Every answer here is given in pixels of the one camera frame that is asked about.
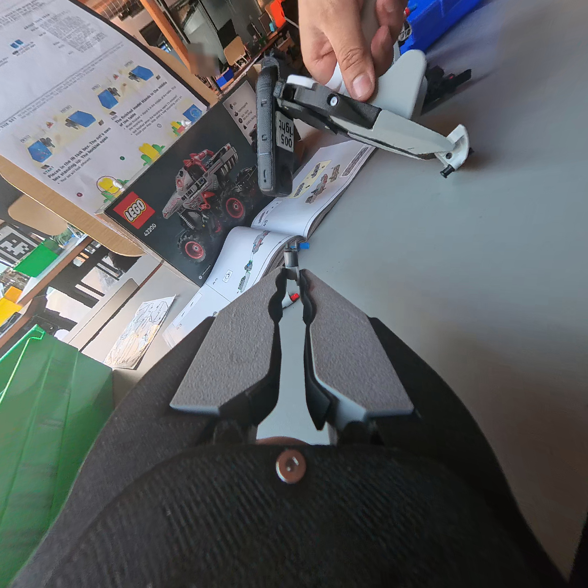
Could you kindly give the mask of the yellow bin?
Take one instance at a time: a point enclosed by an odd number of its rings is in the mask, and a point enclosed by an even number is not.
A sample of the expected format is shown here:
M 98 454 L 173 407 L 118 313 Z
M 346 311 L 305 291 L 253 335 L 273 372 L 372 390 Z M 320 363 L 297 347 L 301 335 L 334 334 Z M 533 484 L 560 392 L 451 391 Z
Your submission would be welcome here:
M 22 290 L 14 286 L 8 287 L 1 295 L 1 330 L 11 317 L 22 309 L 23 305 L 19 303 L 21 295 Z

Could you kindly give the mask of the lego set box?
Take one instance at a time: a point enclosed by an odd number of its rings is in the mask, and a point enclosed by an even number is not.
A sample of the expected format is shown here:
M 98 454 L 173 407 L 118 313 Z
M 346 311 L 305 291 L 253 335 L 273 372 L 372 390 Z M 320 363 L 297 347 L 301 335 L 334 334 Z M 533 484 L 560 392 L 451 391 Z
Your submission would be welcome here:
M 272 198 L 258 185 L 256 95 L 246 79 L 202 115 L 102 215 L 202 286 L 229 232 Z

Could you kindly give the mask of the grey lego piece red sticker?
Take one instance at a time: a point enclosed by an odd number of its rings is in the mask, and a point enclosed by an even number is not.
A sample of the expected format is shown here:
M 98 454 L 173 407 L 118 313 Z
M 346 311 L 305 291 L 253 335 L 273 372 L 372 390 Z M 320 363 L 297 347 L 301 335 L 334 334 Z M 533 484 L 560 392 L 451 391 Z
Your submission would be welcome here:
M 308 241 L 292 241 L 287 243 L 283 251 L 284 268 L 292 271 L 299 269 L 299 252 L 310 248 Z

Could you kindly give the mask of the lego instruction booklet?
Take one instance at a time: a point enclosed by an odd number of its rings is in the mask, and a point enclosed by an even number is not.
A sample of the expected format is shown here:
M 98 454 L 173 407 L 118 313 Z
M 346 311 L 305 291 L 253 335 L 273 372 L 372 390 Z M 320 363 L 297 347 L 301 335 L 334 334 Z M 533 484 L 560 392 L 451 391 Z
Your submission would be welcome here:
M 166 328 L 166 344 L 173 348 L 205 318 L 283 265 L 284 249 L 307 242 L 374 150 L 356 141 L 318 149 L 295 176 L 288 197 L 271 200 L 251 226 L 233 228 L 203 285 Z

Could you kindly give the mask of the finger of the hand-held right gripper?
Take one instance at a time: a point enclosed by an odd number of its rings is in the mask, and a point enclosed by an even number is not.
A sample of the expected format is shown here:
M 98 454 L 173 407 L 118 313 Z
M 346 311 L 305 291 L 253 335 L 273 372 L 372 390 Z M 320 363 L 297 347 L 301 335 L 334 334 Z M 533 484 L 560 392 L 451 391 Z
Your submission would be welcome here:
M 398 155 L 427 160 L 437 152 L 437 132 L 407 119 L 383 118 L 373 128 L 343 118 L 332 122 L 349 138 Z
M 407 152 L 438 152 L 452 149 L 445 136 L 412 120 L 381 110 L 371 129 L 378 144 Z

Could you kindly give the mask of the lego sticker sheet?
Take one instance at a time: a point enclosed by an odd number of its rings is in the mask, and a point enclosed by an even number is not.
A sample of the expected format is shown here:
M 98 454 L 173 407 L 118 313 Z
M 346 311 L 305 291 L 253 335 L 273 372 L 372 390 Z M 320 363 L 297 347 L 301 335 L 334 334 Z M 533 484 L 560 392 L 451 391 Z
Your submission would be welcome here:
M 136 369 L 175 299 L 176 296 L 170 296 L 141 303 L 132 320 L 108 352 L 104 364 L 112 369 Z

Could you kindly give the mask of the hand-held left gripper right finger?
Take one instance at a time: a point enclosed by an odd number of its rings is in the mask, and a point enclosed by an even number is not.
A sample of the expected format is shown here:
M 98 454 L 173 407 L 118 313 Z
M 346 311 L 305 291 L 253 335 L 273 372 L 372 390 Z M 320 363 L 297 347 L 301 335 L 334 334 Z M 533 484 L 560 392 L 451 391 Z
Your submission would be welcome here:
M 308 412 L 317 430 L 328 424 L 408 417 L 415 406 L 368 316 L 309 270 L 300 272 L 305 323 Z

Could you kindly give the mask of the blue plastic bin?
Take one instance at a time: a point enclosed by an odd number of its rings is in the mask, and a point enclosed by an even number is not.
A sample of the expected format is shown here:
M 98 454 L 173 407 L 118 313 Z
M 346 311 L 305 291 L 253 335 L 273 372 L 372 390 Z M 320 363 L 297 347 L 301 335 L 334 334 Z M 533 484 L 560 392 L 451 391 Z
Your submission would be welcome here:
M 405 27 L 399 36 L 401 54 L 417 49 L 426 51 L 482 1 L 409 1 Z

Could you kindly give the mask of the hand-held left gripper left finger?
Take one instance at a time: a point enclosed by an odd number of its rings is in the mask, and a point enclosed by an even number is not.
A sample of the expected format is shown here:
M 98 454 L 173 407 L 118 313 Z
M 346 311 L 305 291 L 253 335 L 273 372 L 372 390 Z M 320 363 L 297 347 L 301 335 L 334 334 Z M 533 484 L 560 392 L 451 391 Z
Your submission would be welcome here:
M 279 396 L 283 269 L 218 312 L 171 408 L 209 417 L 266 417 Z

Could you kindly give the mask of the small green bin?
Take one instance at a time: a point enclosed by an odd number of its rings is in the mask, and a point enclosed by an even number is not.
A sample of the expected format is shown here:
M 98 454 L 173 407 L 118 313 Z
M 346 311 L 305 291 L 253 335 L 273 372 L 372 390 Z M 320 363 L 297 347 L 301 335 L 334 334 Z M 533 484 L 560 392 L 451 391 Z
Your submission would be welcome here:
M 53 240 L 45 240 L 32 250 L 14 268 L 28 277 L 38 277 L 62 253 L 62 247 Z

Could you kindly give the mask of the black lego model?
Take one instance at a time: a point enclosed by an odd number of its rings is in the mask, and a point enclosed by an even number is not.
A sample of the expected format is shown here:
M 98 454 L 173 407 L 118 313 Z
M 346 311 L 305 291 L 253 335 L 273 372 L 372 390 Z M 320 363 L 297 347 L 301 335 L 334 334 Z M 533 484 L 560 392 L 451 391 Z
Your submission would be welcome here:
M 424 96 L 422 114 L 431 111 L 448 97 L 454 95 L 458 88 L 469 82 L 471 78 L 472 70 L 470 68 L 454 74 L 445 73 L 444 69 L 438 65 L 428 65 L 424 73 L 427 90 Z

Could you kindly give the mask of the person's right hand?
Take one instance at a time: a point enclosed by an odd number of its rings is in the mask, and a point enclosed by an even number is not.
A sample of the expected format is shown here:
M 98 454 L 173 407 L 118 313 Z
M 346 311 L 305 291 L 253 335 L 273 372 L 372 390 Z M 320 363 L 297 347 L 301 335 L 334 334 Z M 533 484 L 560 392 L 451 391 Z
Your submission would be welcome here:
M 336 65 L 349 95 L 365 102 L 393 63 L 408 1 L 376 1 L 378 27 L 371 39 L 362 30 L 363 1 L 298 1 L 303 61 L 310 75 L 327 85 Z

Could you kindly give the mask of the large green plastic bin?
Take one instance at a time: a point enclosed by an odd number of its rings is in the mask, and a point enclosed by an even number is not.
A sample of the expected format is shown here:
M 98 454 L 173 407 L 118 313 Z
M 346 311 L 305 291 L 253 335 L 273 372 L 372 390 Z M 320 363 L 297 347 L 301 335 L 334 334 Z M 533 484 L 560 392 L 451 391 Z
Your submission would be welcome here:
M 112 369 L 40 326 L 1 357 L 1 587 L 54 523 L 113 409 Z

